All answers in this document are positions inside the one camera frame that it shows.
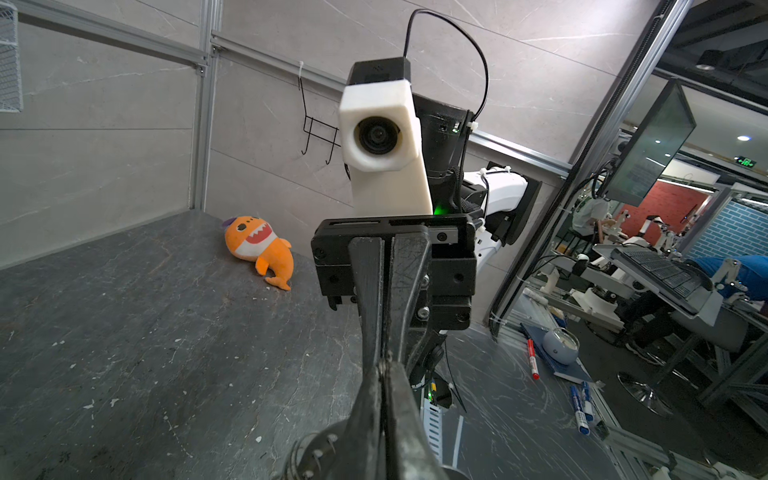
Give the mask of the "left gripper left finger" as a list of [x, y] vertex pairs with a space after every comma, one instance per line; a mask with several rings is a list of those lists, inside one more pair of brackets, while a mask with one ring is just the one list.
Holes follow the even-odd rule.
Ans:
[[311, 452], [317, 479], [376, 479], [381, 446], [383, 387], [378, 367], [364, 376], [352, 411], [318, 435]]

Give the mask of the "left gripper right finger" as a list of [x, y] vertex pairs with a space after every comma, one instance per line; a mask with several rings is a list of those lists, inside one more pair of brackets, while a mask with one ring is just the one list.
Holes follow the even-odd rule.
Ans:
[[447, 479], [426, 439], [419, 410], [398, 362], [383, 364], [385, 479]]

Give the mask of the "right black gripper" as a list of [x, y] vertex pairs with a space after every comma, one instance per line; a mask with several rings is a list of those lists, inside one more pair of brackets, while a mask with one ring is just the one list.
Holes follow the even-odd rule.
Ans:
[[404, 363], [407, 328], [464, 330], [476, 286], [475, 226], [465, 214], [323, 221], [311, 240], [322, 295], [335, 309], [355, 298], [364, 366], [386, 350]]

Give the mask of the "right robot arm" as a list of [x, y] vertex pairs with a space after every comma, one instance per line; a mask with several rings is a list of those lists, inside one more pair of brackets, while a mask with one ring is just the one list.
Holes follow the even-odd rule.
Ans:
[[481, 272], [503, 247], [519, 239], [541, 183], [495, 163], [465, 170], [471, 111], [421, 95], [413, 100], [434, 207], [433, 219], [422, 223], [432, 236], [430, 283], [421, 299], [430, 314], [416, 315], [413, 327], [433, 322], [442, 333], [464, 330], [469, 325], [469, 288], [478, 277], [469, 272], [467, 255], [452, 241], [466, 230], [449, 223], [447, 216], [465, 214], [472, 221], [475, 266]]

